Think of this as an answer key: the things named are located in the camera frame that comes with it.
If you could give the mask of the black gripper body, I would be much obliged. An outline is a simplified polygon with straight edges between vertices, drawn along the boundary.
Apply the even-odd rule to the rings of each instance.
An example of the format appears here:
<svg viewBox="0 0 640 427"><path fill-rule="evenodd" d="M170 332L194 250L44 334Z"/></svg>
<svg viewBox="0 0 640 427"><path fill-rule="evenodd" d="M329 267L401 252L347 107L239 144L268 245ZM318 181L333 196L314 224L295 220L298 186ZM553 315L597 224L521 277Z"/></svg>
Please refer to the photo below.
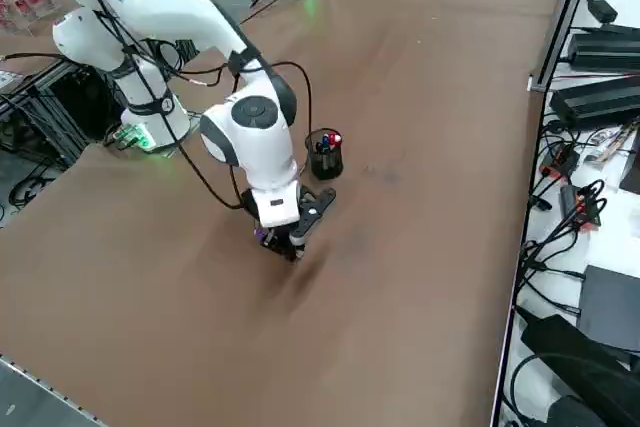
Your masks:
<svg viewBox="0 0 640 427"><path fill-rule="evenodd" d="M315 195L306 186L275 191L247 189L242 193L244 209L264 228L288 227L305 235L316 223Z"/></svg>

